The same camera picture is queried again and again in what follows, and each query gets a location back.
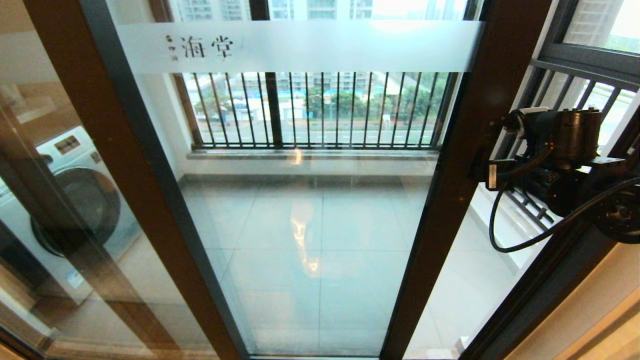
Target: black cable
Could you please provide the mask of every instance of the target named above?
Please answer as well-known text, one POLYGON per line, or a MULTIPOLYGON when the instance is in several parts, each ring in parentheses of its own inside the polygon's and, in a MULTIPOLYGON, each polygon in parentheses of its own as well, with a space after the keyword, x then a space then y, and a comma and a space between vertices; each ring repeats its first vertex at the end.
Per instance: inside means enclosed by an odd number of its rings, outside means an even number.
POLYGON ((524 248, 530 247, 531 245, 534 245, 535 243, 538 243, 538 242, 546 239, 550 235, 554 234, 558 229, 560 229, 561 227, 565 226, 566 224, 571 222, 573 219, 577 218, 578 215, 580 215, 581 213, 585 212, 591 206, 594 206, 595 204, 597 204, 600 201, 604 200, 609 195, 611 195, 613 193, 616 193, 616 192, 618 192, 618 191, 620 191, 620 190, 622 190, 624 188, 628 188, 629 186, 633 186, 635 184, 640 184, 640 177, 635 177, 633 179, 623 181, 622 183, 617 184, 616 186, 613 186, 612 188, 608 189, 607 191, 598 194, 597 196, 593 197, 591 200, 589 200, 589 201, 585 202, 584 204, 580 205, 577 209, 573 210, 569 215, 564 217, 562 220, 558 221, 558 223, 556 223, 555 225, 553 225, 552 227, 547 229, 544 233, 541 233, 540 235, 536 236, 533 239, 527 240, 527 241, 525 241, 523 243, 520 243, 520 244, 512 246, 512 247, 499 247, 498 244, 495 242, 495 235, 493 233, 493 225, 495 223, 495 213, 496 213, 496 211, 498 209, 498 203, 500 202, 500 198, 502 197, 502 194, 504 193, 504 190, 507 187, 507 183, 505 183, 500 188, 500 191, 498 192, 498 195, 495 197, 495 201, 493 202, 493 207, 491 208, 491 217, 489 218, 489 240, 491 241, 491 246, 493 246, 493 248, 495 250, 497 250, 499 252, 505 252, 505 253, 514 252, 514 251, 518 251, 518 250, 522 250, 524 248))
POLYGON ((533 158, 531 158, 531 160, 527 161, 521 167, 517 167, 507 172, 498 174, 498 177, 506 181, 509 181, 509 179, 513 177, 523 176, 524 174, 531 172, 533 169, 540 166, 540 164, 542 164, 546 160, 547 156, 549 156, 552 151, 553 151, 553 148, 546 147, 543 151, 541 151, 538 155, 535 155, 533 158))

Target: metal railing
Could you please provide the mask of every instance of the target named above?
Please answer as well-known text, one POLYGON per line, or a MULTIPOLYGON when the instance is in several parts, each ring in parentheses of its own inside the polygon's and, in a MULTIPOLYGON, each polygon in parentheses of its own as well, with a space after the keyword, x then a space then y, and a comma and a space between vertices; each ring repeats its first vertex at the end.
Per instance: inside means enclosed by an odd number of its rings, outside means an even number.
POLYGON ((193 148, 434 149, 455 75, 185 75, 193 148))

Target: washing machine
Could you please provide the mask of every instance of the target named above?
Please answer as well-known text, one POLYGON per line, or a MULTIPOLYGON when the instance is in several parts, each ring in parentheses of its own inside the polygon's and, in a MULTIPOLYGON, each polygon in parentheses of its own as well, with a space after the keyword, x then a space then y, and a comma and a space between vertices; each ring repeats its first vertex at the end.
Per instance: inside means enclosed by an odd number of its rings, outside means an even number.
MULTIPOLYGON (((96 241, 118 261, 141 230, 89 134, 83 127, 75 127, 36 149, 94 231, 96 241)), ((62 289, 64 296, 76 304, 82 303, 91 293, 91 286, 4 183, 0 183, 0 220, 51 275, 50 281, 40 285, 36 293, 59 296, 62 289)))

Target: white wall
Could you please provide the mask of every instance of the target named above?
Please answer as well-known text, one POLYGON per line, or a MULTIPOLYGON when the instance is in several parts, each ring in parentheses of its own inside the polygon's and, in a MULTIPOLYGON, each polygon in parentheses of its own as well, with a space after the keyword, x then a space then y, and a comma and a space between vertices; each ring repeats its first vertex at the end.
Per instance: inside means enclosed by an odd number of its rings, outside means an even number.
POLYGON ((618 244, 507 357, 553 359, 633 292, 640 291, 640 247, 618 244))

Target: balcony floor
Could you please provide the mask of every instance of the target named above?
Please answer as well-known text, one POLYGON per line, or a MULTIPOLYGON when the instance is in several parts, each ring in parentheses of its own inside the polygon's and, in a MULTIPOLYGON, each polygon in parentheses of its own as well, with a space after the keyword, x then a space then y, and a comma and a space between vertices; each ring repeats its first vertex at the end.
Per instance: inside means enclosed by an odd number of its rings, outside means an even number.
MULTIPOLYGON (((427 180, 402 177, 183 186, 241 332, 261 354, 376 356, 427 191, 427 180)), ((512 278, 465 217, 411 353, 473 335, 512 278)))

